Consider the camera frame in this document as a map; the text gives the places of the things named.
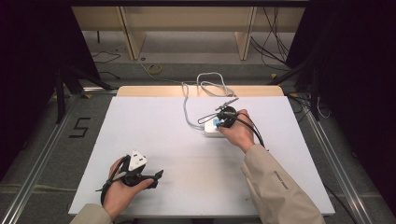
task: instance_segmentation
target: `sleeve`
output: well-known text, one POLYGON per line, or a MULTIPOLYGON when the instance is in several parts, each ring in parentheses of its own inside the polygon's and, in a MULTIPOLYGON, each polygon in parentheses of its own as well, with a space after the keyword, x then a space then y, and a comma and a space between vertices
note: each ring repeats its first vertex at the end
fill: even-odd
POLYGON ((247 151, 242 172, 262 223, 325 223, 308 195, 261 145, 247 151))
POLYGON ((111 224, 111 216, 100 205, 86 204, 70 224, 111 224))

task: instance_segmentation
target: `metal rail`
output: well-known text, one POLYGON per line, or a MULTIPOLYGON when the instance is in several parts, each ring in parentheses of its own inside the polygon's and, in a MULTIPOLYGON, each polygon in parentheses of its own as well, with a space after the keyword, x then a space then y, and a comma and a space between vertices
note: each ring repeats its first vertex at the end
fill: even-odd
POLYGON ((373 223, 369 214, 367 213, 367 209, 364 205, 364 202, 361 200, 359 193, 356 191, 352 181, 350 180, 343 164, 338 159, 337 154, 335 153, 334 149, 332 148, 332 144, 329 141, 326 133, 324 132, 320 121, 316 121, 314 116, 309 112, 307 114, 309 123, 317 136, 321 148, 325 153, 330 166, 332 167, 332 171, 335 174, 335 177, 340 184, 341 190, 344 192, 346 199, 351 207, 355 218, 359 223, 368 224, 373 223))
POLYGON ((70 114, 75 108, 78 99, 79 95, 72 95, 72 97, 69 99, 69 104, 66 108, 64 119, 59 124, 57 124, 52 131, 49 140, 47 141, 37 161, 35 162, 32 171, 29 173, 16 197, 8 207, 6 214, 2 219, 2 224, 16 223, 18 221, 18 218, 20 217, 24 206, 26 205, 27 201, 30 198, 30 195, 32 194, 35 184, 37 183, 44 168, 46 167, 47 161, 49 160, 53 149, 56 148, 62 132, 64 131, 64 126, 69 120, 70 114))

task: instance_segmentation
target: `hand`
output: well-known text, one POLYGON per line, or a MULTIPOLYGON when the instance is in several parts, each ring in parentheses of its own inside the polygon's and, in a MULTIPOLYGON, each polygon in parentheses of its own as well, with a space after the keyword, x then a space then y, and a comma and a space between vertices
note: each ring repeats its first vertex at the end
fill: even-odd
MULTIPOLYGON (((238 118, 253 126, 246 109, 237 112, 238 118)), ((247 125, 236 120, 231 128, 219 128, 220 132, 234 145, 240 147, 244 153, 254 146, 253 131, 247 125)))
MULTIPOLYGON (((117 164, 119 164, 119 158, 110 168, 110 172, 108 177, 111 177, 113 171, 117 168, 117 164)), ((107 191, 105 201, 103 203, 103 208, 108 212, 111 218, 114 220, 116 217, 123 211, 128 205, 131 203, 131 200, 134 196, 147 188, 154 180, 146 179, 140 182, 138 185, 133 187, 128 187, 122 183, 121 180, 115 181, 107 191)))

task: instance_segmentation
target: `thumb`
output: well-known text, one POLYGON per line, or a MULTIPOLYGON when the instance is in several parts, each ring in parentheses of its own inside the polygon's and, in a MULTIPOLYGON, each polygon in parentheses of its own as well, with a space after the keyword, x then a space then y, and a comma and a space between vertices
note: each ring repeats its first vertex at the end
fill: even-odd
POLYGON ((154 182, 153 179, 145 179, 143 181, 141 181, 138 185, 135 186, 137 192, 142 191, 143 189, 146 189, 150 184, 152 184, 152 182, 154 182))
POLYGON ((219 131, 220 131, 221 133, 227 133, 227 132, 229 131, 229 129, 219 126, 219 131))

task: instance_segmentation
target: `fingers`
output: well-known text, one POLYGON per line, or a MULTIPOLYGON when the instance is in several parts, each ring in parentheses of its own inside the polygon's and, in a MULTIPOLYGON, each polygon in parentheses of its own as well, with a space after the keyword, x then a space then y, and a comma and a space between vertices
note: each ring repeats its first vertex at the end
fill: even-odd
POLYGON ((243 121, 248 121, 249 123, 251 123, 250 115, 248 114, 248 111, 246 109, 239 110, 237 112, 237 115, 238 115, 239 119, 242 119, 243 121))
POLYGON ((120 163, 120 161, 123 159, 123 157, 119 158, 117 161, 115 161, 111 167, 110 167, 110 171, 108 173, 108 177, 111 177, 111 175, 113 174, 114 170, 117 168, 117 165, 120 163))

